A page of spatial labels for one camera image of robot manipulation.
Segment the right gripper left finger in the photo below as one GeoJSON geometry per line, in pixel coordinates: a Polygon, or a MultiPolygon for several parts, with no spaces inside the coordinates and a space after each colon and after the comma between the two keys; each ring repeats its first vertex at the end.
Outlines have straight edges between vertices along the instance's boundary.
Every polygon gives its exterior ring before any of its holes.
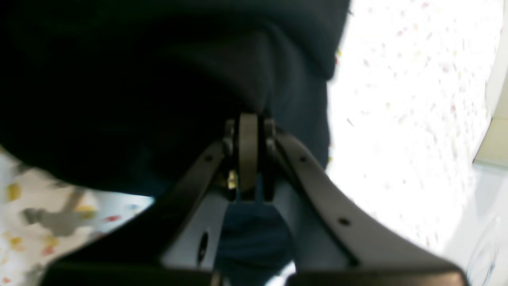
{"type": "Polygon", "coordinates": [[[42,286],[223,286],[214,270],[230,200],[235,122],[175,187],[109,235],[52,263],[42,286]]]}

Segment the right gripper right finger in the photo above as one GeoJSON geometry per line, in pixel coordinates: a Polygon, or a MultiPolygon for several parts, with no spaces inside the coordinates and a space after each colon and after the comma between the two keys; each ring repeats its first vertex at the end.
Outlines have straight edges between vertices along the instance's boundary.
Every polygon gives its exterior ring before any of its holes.
{"type": "Polygon", "coordinates": [[[466,286],[463,271],[356,206],[294,136],[264,121],[266,197],[292,237],[287,286],[466,286]]]}

